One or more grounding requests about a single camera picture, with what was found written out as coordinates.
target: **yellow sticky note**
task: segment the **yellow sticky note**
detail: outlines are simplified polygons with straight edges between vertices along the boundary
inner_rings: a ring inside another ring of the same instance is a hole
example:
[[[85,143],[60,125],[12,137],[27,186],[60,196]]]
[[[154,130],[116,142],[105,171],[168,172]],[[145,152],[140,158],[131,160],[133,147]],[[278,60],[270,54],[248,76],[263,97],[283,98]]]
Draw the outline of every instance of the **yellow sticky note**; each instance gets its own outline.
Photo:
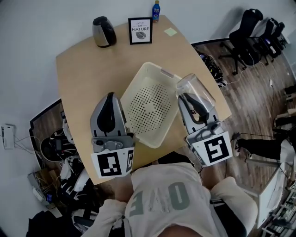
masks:
[[[177,32],[173,28],[166,29],[165,33],[167,33],[169,36],[173,36],[174,34],[177,34]]]

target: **electric kettle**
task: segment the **electric kettle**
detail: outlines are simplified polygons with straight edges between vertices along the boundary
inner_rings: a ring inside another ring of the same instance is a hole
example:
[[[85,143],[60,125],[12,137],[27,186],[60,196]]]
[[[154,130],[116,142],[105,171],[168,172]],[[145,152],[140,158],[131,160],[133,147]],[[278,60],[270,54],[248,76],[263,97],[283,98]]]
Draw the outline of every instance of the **electric kettle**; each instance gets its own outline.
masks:
[[[92,35],[97,46],[106,48],[116,43],[116,35],[107,17],[98,17],[92,22]]]

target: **white basket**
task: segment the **white basket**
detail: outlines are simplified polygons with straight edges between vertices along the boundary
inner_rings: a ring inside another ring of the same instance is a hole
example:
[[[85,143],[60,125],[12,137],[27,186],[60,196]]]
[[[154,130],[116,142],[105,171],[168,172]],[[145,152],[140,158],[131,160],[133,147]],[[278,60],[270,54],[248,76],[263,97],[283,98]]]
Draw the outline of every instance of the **white basket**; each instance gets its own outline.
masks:
[[[124,92],[126,126],[141,143],[158,148],[178,112],[176,84],[181,80],[161,67],[144,63]]]

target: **black office chair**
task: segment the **black office chair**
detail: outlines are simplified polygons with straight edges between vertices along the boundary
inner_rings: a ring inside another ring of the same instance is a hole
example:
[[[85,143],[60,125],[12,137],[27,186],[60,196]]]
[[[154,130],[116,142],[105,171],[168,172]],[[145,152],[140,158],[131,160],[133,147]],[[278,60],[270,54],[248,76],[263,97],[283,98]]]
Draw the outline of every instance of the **black office chair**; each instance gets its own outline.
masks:
[[[251,36],[256,24],[261,20],[263,20],[263,15],[259,10],[246,10],[242,16],[240,28],[229,35],[229,40],[234,48],[229,48],[224,42],[220,44],[221,47],[224,46],[228,49],[230,54],[220,55],[219,58],[231,57],[234,59],[235,71],[232,73],[233,75],[238,74],[238,61],[244,66],[243,70],[246,69],[246,65],[253,66],[260,61],[261,55],[254,50],[248,38]]]
[[[257,42],[253,45],[255,49],[257,49],[262,56],[264,56],[266,63],[268,65],[267,55],[272,57],[271,62],[274,61],[274,58],[277,57],[277,54],[273,49],[273,43],[271,41],[271,35],[273,28],[275,27],[275,22],[273,19],[269,19],[266,23],[265,31],[262,35],[257,38]]]
[[[271,35],[271,39],[272,41],[274,42],[274,44],[280,49],[280,50],[284,50],[284,47],[282,46],[281,42],[279,41],[279,37],[281,36],[284,28],[285,28],[285,25],[283,22],[280,22],[278,24],[276,24],[277,27],[276,29],[274,30],[273,34]]]
[[[274,59],[282,54],[282,50],[284,49],[283,40],[279,40],[278,37],[281,35],[284,29],[284,24],[278,23],[275,19],[271,18],[266,23],[266,28],[264,33],[258,37],[258,42],[254,44],[254,48],[259,50],[261,55],[263,55],[266,59],[266,65],[268,65],[267,55],[269,54],[272,57],[271,62]]]

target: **picture frame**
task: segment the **picture frame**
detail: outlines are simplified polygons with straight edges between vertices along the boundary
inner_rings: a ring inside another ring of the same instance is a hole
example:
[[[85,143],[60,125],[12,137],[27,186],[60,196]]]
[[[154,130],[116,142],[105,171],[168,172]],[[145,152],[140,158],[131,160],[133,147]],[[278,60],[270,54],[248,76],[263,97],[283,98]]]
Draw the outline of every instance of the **picture frame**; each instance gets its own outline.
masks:
[[[152,43],[152,17],[129,18],[129,43]]]

